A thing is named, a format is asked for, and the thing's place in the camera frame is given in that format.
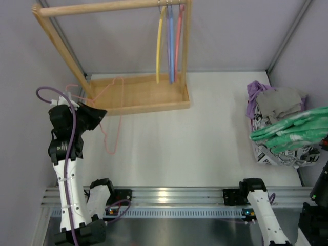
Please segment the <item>green white tie-dye trousers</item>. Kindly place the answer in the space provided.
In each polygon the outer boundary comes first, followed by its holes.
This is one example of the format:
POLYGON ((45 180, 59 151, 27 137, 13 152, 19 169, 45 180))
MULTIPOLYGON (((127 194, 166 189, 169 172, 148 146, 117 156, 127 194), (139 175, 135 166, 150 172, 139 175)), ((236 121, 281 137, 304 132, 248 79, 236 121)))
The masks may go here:
POLYGON ((253 142, 264 144, 273 153, 318 144, 326 137, 327 107, 303 111, 250 135, 253 142))

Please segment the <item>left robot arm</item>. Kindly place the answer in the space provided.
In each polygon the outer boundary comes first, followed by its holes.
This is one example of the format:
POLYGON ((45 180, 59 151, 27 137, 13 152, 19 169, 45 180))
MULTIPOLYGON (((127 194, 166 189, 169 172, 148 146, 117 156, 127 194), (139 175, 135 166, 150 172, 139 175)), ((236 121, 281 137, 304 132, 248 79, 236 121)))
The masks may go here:
POLYGON ((54 236, 56 245, 95 245, 106 239, 103 217, 115 190, 112 182, 103 178, 93 181, 89 191, 84 191, 81 137, 94 130, 106 114, 106 110, 82 102, 76 108, 62 104, 49 110, 53 129, 48 154, 57 176, 61 204, 60 232, 54 236))

